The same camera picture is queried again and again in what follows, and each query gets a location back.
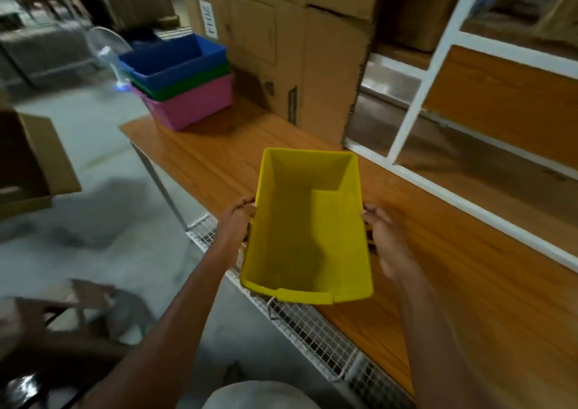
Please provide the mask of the person's left hand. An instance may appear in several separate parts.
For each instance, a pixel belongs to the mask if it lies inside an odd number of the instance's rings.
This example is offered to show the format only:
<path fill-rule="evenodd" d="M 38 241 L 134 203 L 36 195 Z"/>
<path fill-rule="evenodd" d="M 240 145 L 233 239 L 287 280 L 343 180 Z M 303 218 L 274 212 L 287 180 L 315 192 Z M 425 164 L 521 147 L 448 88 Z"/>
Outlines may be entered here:
<path fill-rule="evenodd" d="M 233 204 L 220 217 L 213 241 L 219 255 L 228 260 L 235 260 L 250 225 L 234 224 L 230 221 L 230 208 Z"/>

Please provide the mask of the person's right hand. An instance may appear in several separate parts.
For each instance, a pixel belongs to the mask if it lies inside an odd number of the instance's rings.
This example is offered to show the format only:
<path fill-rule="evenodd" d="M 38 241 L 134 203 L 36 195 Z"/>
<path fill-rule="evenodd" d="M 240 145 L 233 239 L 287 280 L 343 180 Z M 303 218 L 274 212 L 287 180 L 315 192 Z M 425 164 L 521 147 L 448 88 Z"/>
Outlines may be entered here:
<path fill-rule="evenodd" d="M 372 227 L 373 242 L 383 273 L 397 284 L 412 278 L 419 266 L 393 220 L 382 208 L 368 202 L 363 204 L 361 217 Z"/>

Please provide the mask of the yellow plastic bin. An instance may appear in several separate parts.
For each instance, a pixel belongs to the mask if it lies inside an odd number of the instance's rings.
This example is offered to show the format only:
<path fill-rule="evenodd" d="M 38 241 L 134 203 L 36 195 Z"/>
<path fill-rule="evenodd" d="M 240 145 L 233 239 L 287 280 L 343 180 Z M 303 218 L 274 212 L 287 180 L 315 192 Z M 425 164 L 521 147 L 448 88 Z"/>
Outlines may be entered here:
<path fill-rule="evenodd" d="M 372 297 L 358 157 L 266 148 L 240 282 L 279 301 L 331 305 Z"/>

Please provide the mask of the person's right forearm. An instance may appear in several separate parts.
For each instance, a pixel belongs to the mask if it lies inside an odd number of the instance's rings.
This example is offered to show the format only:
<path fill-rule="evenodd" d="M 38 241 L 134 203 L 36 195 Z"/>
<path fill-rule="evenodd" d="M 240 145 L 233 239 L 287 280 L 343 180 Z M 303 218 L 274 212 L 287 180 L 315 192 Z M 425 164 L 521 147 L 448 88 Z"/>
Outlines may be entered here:
<path fill-rule="evenodd" d="M 413 261 L 393 268 L 417 409 L 511 409 L 462 352 L 434 289 Z"/>

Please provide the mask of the person's left forearm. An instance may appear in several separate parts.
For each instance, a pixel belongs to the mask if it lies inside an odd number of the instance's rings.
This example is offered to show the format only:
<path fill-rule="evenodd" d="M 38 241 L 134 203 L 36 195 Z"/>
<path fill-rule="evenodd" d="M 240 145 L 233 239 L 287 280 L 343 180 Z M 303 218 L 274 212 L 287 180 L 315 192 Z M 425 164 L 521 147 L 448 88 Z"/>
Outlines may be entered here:
<path fill-rule="evenodd" d="M 175 409 L 220 283 L 239 248 L 213 242 L 156 325 L 91 392 L 83 409 Z"/>

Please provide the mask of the pink plastic bin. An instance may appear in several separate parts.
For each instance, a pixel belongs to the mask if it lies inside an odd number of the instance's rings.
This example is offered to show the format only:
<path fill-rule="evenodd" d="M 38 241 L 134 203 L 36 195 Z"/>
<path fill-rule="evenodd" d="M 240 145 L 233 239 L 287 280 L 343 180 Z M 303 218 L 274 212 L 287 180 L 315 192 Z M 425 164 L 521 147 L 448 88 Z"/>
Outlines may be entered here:
<path fill-rule="evenodd" d="M 172 131 L 181 131 L 233 104 L 233 74 L 185 91 L 165 101 L 149 98 L 136 87 L 134 92 L 147 107 L 153 119 Z"/>

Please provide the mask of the green plastic bin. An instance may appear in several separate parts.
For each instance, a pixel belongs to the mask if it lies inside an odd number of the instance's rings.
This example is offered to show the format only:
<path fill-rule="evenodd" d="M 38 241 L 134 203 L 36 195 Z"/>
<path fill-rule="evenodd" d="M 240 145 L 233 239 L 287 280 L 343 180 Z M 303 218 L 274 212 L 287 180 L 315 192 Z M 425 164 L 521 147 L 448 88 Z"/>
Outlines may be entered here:
<path fill-rule="evenodd" d="M 229 64 L 225 62 L 214 68 L 203 71 L 199 74 L 193 75 L 178 82 L 168 84 L 158 89 L 152 89 L 149 86 L 144 86 L 141 81 L 132 80 L 131 83 L 148 98 L 155 101 L 166 101 L 174 98 L 186 91 L 195 89 L 203 84 L 209 83 L 214 79 L 226 76 L 229 73 Z"/>

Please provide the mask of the large cardboard box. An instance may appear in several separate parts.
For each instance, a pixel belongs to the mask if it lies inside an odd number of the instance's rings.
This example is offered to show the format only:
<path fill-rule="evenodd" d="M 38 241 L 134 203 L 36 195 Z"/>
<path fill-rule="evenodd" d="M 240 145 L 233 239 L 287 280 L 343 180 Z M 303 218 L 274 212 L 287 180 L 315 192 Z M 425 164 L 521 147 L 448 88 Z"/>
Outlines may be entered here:
<path fill-rule="evenodd" d="M 184 0 L 194 31 L 227 47 L 236 90 L 341 144 L 374 36 L 378 0 Z"/>

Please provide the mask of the blue plastic bin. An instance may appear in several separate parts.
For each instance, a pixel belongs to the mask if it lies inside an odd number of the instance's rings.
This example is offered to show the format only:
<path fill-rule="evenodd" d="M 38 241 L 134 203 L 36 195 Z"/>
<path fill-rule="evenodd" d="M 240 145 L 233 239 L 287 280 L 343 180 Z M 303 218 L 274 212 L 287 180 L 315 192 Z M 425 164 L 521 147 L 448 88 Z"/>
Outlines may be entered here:
<path fill-rule="evenodd" d="M 150 90 L 168 87 L 227 62 L 227 48 L 196 33 L 119 55 L 120 68 Z"/>

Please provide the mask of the wooden shelf board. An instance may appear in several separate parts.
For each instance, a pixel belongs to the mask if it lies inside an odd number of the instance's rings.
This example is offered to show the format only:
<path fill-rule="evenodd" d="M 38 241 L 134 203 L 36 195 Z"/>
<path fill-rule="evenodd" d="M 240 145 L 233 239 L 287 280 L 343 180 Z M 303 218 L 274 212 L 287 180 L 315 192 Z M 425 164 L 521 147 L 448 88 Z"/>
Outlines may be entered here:
<path fill-rule="evenodd" d="M 578 80 L 453 46 L 423 107 L 578 170 Z"/>

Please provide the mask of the white electric fan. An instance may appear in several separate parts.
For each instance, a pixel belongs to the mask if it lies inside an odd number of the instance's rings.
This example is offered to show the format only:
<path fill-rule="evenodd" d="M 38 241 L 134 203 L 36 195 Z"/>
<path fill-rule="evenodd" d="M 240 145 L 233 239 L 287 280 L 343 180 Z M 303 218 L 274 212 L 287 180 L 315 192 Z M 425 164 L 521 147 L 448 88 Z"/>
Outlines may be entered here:
<path fill-rule="evenodd" d="M 131 45 L 117 32 L 96 26 L 85 33 L 85 40 L 91 54 L 102 64 L 112 69 L 116 77 L 114 89 L 127 92 L 131 89 L 131 81 L 120 68 L 119 56 L 133 50 Z"/>

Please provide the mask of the stacked cardboard box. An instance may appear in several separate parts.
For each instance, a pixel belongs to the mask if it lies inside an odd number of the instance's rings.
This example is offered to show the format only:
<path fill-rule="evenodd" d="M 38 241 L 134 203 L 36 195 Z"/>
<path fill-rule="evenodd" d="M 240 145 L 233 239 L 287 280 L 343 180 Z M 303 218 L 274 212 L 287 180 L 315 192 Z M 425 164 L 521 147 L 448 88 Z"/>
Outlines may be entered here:
<path fill-rule="evenodd" d="M 432 53 L 458 0 L 381 0 L 376 41 Z"/>

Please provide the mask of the open cardboard box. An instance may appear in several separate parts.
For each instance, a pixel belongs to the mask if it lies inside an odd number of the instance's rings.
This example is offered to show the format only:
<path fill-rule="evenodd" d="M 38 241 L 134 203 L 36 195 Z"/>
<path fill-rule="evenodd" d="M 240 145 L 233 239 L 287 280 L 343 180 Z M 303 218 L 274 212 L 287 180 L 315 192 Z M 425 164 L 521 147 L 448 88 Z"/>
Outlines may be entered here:
<path fill-rule="evenodd" d="M 0 222 L 82 191 L 49 117 L 0 110 Z"/>

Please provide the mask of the dark metal chair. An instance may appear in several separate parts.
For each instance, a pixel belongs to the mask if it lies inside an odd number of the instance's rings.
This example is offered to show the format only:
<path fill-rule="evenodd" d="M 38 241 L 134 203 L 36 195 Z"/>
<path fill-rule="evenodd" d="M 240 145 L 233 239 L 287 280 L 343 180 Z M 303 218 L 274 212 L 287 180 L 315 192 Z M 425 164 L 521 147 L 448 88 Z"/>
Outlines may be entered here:
<path fill-rule="evenodd" d="M 131 350 L 114 340 L 106 300 L 0 298 L 0 409 L 47 409 L 52 391 L 73 389 L 71 409 Z"/>

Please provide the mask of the white metal shelf frame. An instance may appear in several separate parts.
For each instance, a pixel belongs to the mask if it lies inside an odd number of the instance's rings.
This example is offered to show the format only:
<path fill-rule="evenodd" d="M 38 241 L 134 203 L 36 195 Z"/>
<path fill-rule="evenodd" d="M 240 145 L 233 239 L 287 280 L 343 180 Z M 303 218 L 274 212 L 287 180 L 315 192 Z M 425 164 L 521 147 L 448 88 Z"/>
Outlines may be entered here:
<path fill-rule="evenodd" d="M 344 144 L 578 273 L 578 0 L 380 0 Z"/>

